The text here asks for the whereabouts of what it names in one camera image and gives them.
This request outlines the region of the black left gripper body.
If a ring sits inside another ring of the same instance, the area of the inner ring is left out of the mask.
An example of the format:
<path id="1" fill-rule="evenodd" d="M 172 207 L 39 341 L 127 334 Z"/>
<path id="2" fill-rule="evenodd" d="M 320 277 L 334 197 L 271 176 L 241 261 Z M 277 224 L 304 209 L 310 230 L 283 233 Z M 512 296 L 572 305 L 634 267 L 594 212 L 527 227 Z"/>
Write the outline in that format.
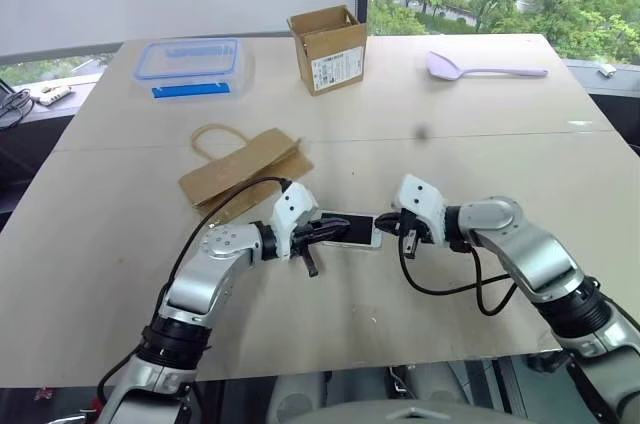
<path id="1" fill-rule="evenodd" d="M 321 219 L 312 220 L 307 224 L 298 226 L 292 235 L 291 253 L 295 257 L 301 257 L 310 278 L 318 275 L 319 271 L 311 256 L 309 247 L 323 240 L 323 222 Z"/>

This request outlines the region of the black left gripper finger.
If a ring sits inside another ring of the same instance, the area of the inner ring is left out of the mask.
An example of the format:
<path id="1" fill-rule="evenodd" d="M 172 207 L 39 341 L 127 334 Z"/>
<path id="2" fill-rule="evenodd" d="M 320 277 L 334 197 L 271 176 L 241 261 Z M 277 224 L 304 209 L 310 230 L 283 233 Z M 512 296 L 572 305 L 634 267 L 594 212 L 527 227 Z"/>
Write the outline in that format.
<path id="1" fill-rule="evenodd" d="M 324 227 L 334 231 L 348 231 L 352 227 L 352 219 L 348 214 L 322 212 L 320 220 Z"/>
<path id="2" fill-rule="evenodd" d="M 349 228 L 326 228 L 326 229 L 316 229 L 313 231 L 310 242 L 312 244 L 316 243 L 337 243 L 343 244 L 346 242 L 346 237 L 349 234 Z"/>

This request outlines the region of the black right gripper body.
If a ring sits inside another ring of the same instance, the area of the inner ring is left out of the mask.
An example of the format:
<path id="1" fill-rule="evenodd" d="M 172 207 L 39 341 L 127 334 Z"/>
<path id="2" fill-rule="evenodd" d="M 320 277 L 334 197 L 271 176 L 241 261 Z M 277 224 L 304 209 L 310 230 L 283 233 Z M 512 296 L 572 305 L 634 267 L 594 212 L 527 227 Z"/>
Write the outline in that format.
<path id="1" fill-rule="evenodd" d="M 401 259 L 414 259 L 419 245 L 431 243 L 428 226 L 408 210 L 399 213 L 397 231 Z"/>

